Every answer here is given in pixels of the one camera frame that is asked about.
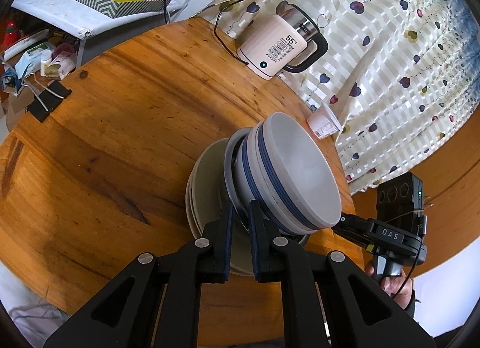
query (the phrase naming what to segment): metal screw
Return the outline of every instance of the metal screw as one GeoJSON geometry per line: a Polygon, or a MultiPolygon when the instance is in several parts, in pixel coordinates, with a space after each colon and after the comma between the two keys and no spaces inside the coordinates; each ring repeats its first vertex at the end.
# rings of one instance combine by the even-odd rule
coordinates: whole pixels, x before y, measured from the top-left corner
{"type": "Polygon", "coordinates": [[[330,258],[337,263],[341,263],[345,260],[345,255],[342,252],[335,251],[330,254],[330,258]]]}
{"type": "Polygon", "coordinates": [[[198,239],[195,241],[195,245],[199,248],[206,248],[210,245],[210,241],[208,239],[198,239]]]}
{"type": "Polygon", "coordinates": [[[289,240],[286,239],[285,237],[275,237],[273,239],[273,244],[279,246],[279,247],[284,247],[289,243],[289,240]]]}
{"type": "Polygon", "coordinates": [[[148,264],[153,260],[152,254],[141,254],[138,256],[138,261],[140,264],[148,264]]]}

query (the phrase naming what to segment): wooden table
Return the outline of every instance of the wooden table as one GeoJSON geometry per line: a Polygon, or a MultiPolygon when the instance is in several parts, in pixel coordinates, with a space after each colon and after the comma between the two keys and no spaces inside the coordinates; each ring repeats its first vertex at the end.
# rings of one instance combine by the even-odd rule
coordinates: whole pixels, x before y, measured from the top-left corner
{"type": "MultiPolygon", "coordinates": [[[[233,40],[224,36],[233,47],[233,40]]],[[[67,77],[73,93],[40,124],[26,114],[0,147],[0,259],[28,287],[74,313],[138,254],[193,236],[185,187],[215,140],[276,111],[307,128],[307,106],[225,52],[201,18],[151,30],[67,77]]],[[[333,140],[318,141],[354,207],[333,140]]],[[[361,249],[323,230],[307,249],[361,249]]],[[[279,284],[231,275],[204,285],[199,345],[283,334],[279,284]]]]}

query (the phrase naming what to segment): blue stripe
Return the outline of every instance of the blue stripe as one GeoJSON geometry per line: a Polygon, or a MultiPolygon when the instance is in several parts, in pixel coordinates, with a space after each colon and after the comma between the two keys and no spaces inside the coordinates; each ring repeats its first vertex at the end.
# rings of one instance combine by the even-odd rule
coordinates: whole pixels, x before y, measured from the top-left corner
{"type": "Polygon", "coordinates": [[[248,136],[245,137],[245,140],[243,141],[243,146],[242,146],[242,159],[243,159],[243,171],[245,172],[245,177],[247,178],[248,185],[250,186],[251,193],[255,197],[256,200],[260,203],[260,207],[262,208],[263,212],[265,215],[268,217],[269,220],[272,222],[276,223],[277,226],[282,230],[283,232],[294,236],[296,233],[293,233],[292,231],[288,230],[283,226],[275,217],[275,215],[270,211],[268,206],[266,205],[265,201],[263,200],[262,196],[260,195],[260,192],[258,191],[258,187],[255,184],[254,177],[251,174],[250,170],[250,165],[248,162],[248,153],[247,153],[247,139],[248,136]]]}
{"type": "Polygon", "coordinates": [[[268,152],[265,146],[265,140],[263,139],[263,125],[264,124],[260,126],[260,130],[258,131],[258,148],[260,150],[260,156],[262,158],[263,166],[265,167],[268,178],[272,182],[275,191],[277,191],[280,199],[285,204],[289,212],[303,225],[305,225],[309,229],[312,229],[313,231],[317,231],[320,228],[313,225],[313,223],[311,223],[308,218],[306,218],[306,216],[302,214],[302,212],[295,206],[294,202],[291,200],[288,193],[283,188],[282,183],[280,182],[280,179],[278,178],[277,173],[273,168],[272,162],[270,161],[270,157],[268,156],[268,152]]]}

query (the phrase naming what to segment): curtain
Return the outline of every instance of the curtain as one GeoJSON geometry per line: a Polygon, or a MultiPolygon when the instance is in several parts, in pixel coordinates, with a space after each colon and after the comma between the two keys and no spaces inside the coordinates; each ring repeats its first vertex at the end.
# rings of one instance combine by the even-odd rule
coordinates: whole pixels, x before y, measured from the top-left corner
{"type": "MultiPolygon", "coordinates": [[[[215,23],[231,1],[215,1],[201,16],[215,23]]],[[[232,5],[219,27],[241,43],[281,1],[232,5]]],[[[327,103],[343,125],[335,145],[351,193],[426,159],[476,109],[478,25],[463,0],[286,1],[318,24],[329,49],[305,72],[280,78],[312,111],[327,103]]]]}

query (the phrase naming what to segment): hand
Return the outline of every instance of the hand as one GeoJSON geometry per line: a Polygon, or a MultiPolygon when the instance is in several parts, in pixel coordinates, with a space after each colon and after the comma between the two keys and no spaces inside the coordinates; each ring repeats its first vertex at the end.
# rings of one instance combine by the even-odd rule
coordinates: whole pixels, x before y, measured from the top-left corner
{"type": "MultiPolygon", "coordinates": [[[[374,266],[371,262],[368,262],[365,266],[365,273],[368,276],[372,276],[374,274],[374,266]]],[[[387,294],[396,294],[400,286],[403,284],[406,278],[405,272],[402,270],[401,276],[390,276],[389,278],[383,278],[382,282],[380,283],[380,288],[385,291],[387,294]]],[[[405,309],[412,299],[412,290],[413,290],[413,283],[412,279],[409,279],[406,285],[402,288],[402,291],[397,295],[395,298],[395,302],[402,308],[405,309]]]]}

